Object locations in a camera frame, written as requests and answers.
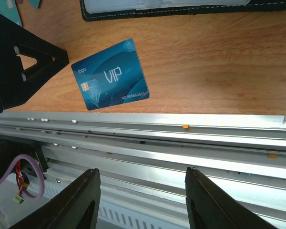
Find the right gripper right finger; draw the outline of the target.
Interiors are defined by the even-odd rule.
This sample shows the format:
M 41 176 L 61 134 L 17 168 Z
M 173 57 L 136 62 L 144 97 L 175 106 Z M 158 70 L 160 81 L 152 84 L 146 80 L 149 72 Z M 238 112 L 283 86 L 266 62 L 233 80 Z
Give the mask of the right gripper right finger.
M 274 229 L 197 169 L 185 176 L 186 205 L 192 229 Z

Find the blue card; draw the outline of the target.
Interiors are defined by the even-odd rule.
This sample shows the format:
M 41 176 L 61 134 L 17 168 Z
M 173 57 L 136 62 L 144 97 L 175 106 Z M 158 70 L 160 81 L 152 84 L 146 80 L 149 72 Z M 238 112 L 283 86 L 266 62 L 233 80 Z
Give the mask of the blue card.
M 133 39 L 84 58 L 71 69 L 89 111 L 150 96 Z

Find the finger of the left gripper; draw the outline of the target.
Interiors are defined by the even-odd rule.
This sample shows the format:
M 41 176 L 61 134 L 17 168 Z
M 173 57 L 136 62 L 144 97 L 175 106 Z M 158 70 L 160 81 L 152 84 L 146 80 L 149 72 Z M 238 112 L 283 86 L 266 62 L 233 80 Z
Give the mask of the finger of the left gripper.
M 68 64 L 65 50 L 0 14 L 0 112 L 26 103 Z

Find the black leather card holder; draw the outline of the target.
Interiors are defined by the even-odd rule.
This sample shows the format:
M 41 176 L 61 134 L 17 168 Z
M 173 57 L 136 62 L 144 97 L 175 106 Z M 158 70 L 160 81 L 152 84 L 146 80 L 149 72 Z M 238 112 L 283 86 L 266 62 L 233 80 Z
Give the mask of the black leather card holder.
M 84 21 L 286 10 L 286 0 L 81 0 Z

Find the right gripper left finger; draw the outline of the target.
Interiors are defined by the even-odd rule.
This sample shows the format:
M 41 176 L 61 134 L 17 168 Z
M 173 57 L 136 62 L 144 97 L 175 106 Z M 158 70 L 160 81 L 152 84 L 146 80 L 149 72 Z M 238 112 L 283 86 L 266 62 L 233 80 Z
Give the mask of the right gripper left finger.
M 100 172 L 88 169 L 13 229 L 94 229 L 101 197 Z

